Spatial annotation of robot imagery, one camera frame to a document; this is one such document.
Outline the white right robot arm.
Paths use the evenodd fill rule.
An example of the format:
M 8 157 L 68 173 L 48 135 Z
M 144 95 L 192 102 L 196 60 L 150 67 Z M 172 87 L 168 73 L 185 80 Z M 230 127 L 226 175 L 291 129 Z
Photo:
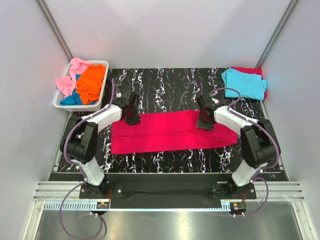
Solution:
M 199 106 L 197 127 L 213 130 L 221 124 L 240 137 L 242 162 L 226 183 L 211 185 L 213 199 L 242 199 L 253 187 L 259 172 L 277 164 L 281 149 L 272 123 L 246 117 L 232 109 L 230 105 L 215 103 L 210 95 L 196 98 Z

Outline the magenta t shirt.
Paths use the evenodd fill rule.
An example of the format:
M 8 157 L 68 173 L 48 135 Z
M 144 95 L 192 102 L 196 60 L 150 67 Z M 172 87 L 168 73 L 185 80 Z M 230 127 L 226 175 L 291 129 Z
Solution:
M 137 125 L 117 121 L 111 127 L 111 153 L 117 155 L 193 149 L 217 149 L 238 142 L 238 135 L 216 123 L 197 128 L 199 110 L 141 114 Z

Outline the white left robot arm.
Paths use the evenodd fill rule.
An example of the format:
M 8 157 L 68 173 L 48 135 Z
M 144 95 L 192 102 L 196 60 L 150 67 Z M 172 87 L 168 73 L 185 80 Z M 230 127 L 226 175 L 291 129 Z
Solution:
M 139 124 L 138 105 L 137 93 L 123 91 L 104 108 L 82 118 L 72 116 L 68 119 L 60 151 L 64 159 L 76 166 L 84 176 L 84 189 L 97 198 L 103 198 L 108 193 L 108 178 L 95 158 L 99 132 L 118 121 L 124 121 L 129 126 Z

